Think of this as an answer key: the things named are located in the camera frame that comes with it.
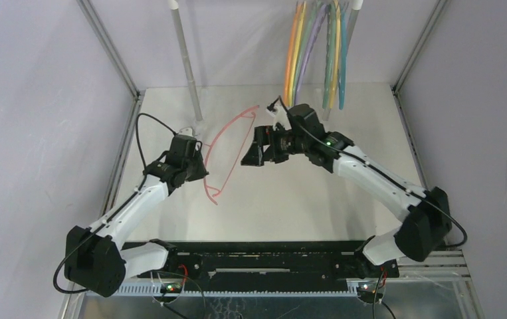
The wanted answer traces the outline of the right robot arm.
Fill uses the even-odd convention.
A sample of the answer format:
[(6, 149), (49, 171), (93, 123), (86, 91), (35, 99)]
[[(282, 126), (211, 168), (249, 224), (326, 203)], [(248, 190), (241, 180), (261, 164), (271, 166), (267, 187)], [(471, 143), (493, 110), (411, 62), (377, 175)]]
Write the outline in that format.
[(401, 226), (367, 239), (357, 250), (356, 270), (373, 276), (387, 261), (407, 257), (423, 262), (452, 229), (449, 201), (438, 187), (425, 189), (382, 168), (339, 132), (328, 132), (307, 104), (286, 108), (277, 100), (267, 110), (269, 126), (257, 126), (242, 166), (282, 163), (302, 154), (328, 173), (354, 182), (382, 203)]

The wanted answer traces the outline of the orange plain hanger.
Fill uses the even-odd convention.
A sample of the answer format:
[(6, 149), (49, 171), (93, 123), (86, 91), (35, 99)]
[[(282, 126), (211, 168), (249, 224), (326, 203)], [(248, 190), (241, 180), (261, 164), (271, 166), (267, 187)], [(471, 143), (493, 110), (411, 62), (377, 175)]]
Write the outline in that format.
[(298, 33), (298, 24), (300, 20), (300, 14), (302, 12), (302, 5), (299, 2), (295, 5), (295, 12), (292, 20), (292, 26), (290, 29), (290, 36), (288, 40), (288, 50), (286, 54), (286, 64), (284, 70), (284, 87), (283, 87), (283, 101), (289, 106), (290, 105), (290, 86), (291, 86), (291, 74), (293, 67), (293, 58), (296, 56), (296, 39)]

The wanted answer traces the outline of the green wavy hanger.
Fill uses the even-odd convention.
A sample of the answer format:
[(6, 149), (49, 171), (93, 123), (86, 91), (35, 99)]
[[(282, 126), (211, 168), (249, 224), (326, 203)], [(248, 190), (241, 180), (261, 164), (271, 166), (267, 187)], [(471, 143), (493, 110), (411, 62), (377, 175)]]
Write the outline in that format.
[(324, 78), (324, 95), (322, 108), (329, 105), (330, 91), (332, 88), (332, 77), (334, 74), (334, 59), (336, 51), (336, 4), (331, 2), (327, 6), (327, 33), (326, 33), (326, 68)]

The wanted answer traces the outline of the purple wavy hanger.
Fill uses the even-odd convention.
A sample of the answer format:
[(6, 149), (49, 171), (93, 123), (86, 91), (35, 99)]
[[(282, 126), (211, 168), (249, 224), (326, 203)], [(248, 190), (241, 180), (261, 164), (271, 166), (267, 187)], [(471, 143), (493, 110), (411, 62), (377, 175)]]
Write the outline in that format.
[(327, 15), (327, 5), (326, 4), (324, 4), (321, 1), (317, 1), (315, 4), (316, 4), (316, 18), (315, 18), (314, 23), (311, 28), (310, 36), (308, 38), (308, 42), (307, 42), (307, 46), (306, 46), (306, 50), (305, 50), (305, 56), (304, 56), (304, 60), (303, 60), (302, 70), (300, 71), (300, 86), (298, 87), (298, 91), (296, 94), (296, 103), (297, 103), (297, 100), (298, 100), (298, 97), (300, 94), (300, 90), (302, 87), (302, 83), (304, 80), (306, 67), (307, 67), (308, 62), (310, 60), (310, 56), (312, 54), (312, 51), (313, 51), (316, 39), (318, 37), (318, 34), (320, 32), (320, 29), (322, 28), (324, 19), (326, 18), (326, 15)]

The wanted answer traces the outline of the blue wavy hanger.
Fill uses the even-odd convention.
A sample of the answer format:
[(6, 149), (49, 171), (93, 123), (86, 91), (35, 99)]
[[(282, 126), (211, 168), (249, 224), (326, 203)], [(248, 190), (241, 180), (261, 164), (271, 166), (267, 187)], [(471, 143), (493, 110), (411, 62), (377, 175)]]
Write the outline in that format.
[(345, 95), (346, 95), (346, 85), (347, 85), (347, 55), (348, 55), (348, 35), (347, 35), (347, 26), (348, 26), (348, 9), (349, 2), (346, 1), (341, 10), (341, 52), (340, 52), (340, 71), (339, 71), (339, 103), (338, 108), (340, 110), (344, 109), (345, 104)]

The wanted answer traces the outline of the left circuit board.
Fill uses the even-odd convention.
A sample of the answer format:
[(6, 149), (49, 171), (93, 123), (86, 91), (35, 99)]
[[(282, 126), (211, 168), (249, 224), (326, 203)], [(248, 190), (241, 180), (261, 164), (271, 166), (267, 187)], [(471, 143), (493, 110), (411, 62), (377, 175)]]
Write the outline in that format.
[(179, 283), (167, 283), (163, 284), (160, 288), (160, 294), (180, 294), (183, 291), (184, 286)]

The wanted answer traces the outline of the yellow wavy hanger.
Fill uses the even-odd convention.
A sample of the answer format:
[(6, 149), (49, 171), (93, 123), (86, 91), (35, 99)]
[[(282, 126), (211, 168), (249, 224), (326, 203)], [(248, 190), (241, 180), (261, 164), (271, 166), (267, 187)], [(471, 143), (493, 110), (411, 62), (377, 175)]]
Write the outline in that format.
[(339, 4), (339, 1), (334, 1), (334, 26), (335, 26), (335, 33), (334, 33), (334, 65), (332, 69), (332, 86), (330, 89), (330, 96), (329, 96), (329, 102), (328, 106), (329, 109), (332, 109), (332, 107), (335, 104), (336, 99), (336, 91), (338, 89), (338, 69), (339, 69), (339, 58), (340, 58), (340, 47), (341, 47), (341, 7)]

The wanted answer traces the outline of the circuit board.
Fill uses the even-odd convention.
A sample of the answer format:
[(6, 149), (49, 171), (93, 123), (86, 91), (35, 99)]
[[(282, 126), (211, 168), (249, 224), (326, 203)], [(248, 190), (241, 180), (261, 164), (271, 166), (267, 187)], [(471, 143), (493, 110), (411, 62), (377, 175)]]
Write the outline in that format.
[(376, 294), (382, 286), (371, 286), (370, 284), (363, 284), (362, 286), (357, 287), (358, 294)]
[(179, 283), (167, 283), (163, 284), (160, 288), (160, 294), (180, 294), (183, 291), (184, 286)]

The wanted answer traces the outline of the right circuit board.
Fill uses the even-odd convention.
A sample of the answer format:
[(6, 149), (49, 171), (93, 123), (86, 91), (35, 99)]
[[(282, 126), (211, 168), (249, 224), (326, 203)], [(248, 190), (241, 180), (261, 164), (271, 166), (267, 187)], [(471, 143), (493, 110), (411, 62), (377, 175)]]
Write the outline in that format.
[(363, 284), (362, 286), (357, 287), (358, 294), (376, 294), (382, 286), (371, 286), (370, 284)]

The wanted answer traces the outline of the pink plain hanger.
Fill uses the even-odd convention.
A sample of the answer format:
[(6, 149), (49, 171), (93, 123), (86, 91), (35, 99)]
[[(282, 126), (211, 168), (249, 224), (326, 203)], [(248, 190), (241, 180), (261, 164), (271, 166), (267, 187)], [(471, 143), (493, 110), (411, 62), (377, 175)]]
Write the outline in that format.
[(203, 180), (203, 188), (208, 201), (214, 206), (218, 206), (239, 165), (253, 133), (259, 108), (259, 105), (251, 106), (234, 116), (206, 144), (204, 164), (209, 175)]

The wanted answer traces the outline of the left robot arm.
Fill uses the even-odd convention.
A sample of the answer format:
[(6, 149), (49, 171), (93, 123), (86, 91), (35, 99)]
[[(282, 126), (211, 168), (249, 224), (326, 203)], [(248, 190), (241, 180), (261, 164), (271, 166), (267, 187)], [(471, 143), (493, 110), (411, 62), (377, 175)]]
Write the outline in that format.
[(203, 144), (176, 134), (168, 150), (147, 164), (140, 183), (121, 204), (87, 227), (75, 226), (66, 236), (63, 260), (56, 271), (82, 288), (109, 297), (123, 282), (153, 270), (164, 277), (179, 268), (174, 246), (159, 239), (131, 248), (124, 245), (136, 227), (176, 189), (207, 176)]

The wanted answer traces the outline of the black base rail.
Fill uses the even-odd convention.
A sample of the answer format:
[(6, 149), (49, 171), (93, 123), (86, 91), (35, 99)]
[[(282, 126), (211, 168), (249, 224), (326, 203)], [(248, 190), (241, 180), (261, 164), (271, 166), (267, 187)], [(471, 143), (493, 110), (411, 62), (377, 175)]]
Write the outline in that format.
[(186, 294), (339, 295), (354, 294), (357, 282), (436, 282), (448, 279), (444, 253), (425, 262), (401, 257), (366, 266), (357, 253), (361, 241), (175, 242), (161, 270), (127, 280), (126, 294), (159, 294), (163, 284), (183, 284)]

